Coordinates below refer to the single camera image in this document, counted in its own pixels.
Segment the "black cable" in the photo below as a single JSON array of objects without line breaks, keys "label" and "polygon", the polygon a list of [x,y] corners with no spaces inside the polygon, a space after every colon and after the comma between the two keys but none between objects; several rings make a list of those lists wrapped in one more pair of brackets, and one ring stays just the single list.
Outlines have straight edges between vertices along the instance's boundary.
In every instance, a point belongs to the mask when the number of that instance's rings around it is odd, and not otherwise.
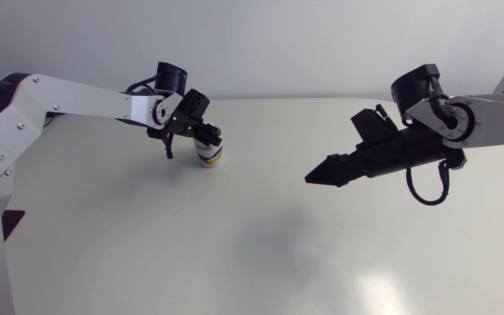
[{"label": "black cable", "polygon": [[440,119],[448,129],[456,128],[456,120],[450,119],[450,117],[448,117],[441,108],[439,98],[448,98],[448,96],[440,91],[438,79],[435,76],[430,77],[430,87],[431,92],[429,95],[429,103],[433,114],[436,115],[437,118]]},{"label": "black cable", "polygon": [[161,76],[161,73],[157,73],[153,77],[150,77],[148,79],[142,80],[142,81],[137,82],[137,83],[134,83],[134,84],[132,84],[132,85],[129,86],[129,88],[126,90],[126,92],[132,92],[133,90],[135,90],[136,88],[138,88],[140,86],[144,86],[146,84],[149,84],[149,83],[157,80],[160,76]]},{"label": "black cable", "polygon": [[448,189],[450,188],[450,175],[448,175],[448,166],[446,165],[446,160],[444,160],[438,164],[438,174],[440,175],[440,178],[442,181],[441,197],[439,197],[439,199],[437,199],[437,200],[428,201],[428,200],[421,198],[417,194],[416,188],[414,188],[414,186],[413,186],[412,169],[406,170],[406,181],[408,182],[409,191],[412,193],[413,197],[417,201],[419,201],[422,204],[427,205],[427,206],[436,206],[436,205],[442,203],[446,199],[446,196],[448,195]]},{"label": "black cable", "polygon": [[148,84],[143,84],[143,86],[149,90],[151,95],[157,95],[157,93],[154,91],[154,88],[150,87]]},{"label": "black cable", "polygon": [[52,123],[52,121],[54,121],[54,118],[55,118],[55,117],[56,117],[56,116],[53,116],[52,118],[50,118],[50,121],[48,121],[47,123],[45,123],[45,124],[42,126],[42,128],[44,128],[44,127],[46,127],[47,125],[49,125],[50,123]]}]

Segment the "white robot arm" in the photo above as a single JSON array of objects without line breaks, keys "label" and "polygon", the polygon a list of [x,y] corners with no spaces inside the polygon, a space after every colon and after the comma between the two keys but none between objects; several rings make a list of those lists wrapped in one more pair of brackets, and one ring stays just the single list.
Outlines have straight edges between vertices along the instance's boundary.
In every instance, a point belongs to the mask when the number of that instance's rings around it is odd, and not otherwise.
[{"label": "white robot arm", "polygon": [[[14,314],[2,234],[18,223],[6,227],[1,218],[12,195],[14,162],[40,136],[46,114],[102,116],[146,127],[148,136],[164,141],[169,158],[174,134],[218,145],[217,130],[202,119],[209,100],[195,90],[182,96],[186,76],[176,66],[159,63],[156,76],[126,92],[40,74],[14,73],[0,81],[0,315]],[[152,81],[154,88],[148,86]],[[140,86],[144,89],[133,91]]]}]

